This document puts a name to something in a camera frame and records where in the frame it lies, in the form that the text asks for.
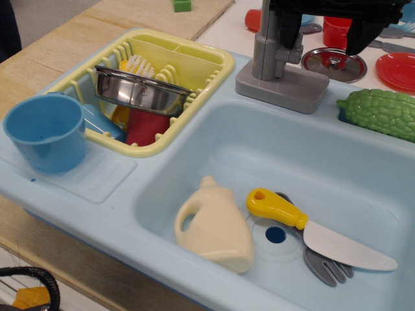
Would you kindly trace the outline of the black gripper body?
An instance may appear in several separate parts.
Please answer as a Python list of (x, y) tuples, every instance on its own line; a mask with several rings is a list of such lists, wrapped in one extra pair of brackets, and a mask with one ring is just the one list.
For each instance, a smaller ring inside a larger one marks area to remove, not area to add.
[(270, 1), (276, 12), (350, 19), (399, 19), (404, 1)]

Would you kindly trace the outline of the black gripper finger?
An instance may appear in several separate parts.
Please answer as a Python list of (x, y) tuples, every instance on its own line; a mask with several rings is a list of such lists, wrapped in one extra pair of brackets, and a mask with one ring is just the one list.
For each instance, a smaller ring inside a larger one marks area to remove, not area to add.
[(346, 36), (346, 54), (356, 55), (375, 40), (390, 21), (379, 16), (353, 17)]
[(283, 11), (279, 18), (279, 35), (281, 44), (291, 49), (297, 40), (300, 26), (302, 23), (302, 14), (294, 11)]

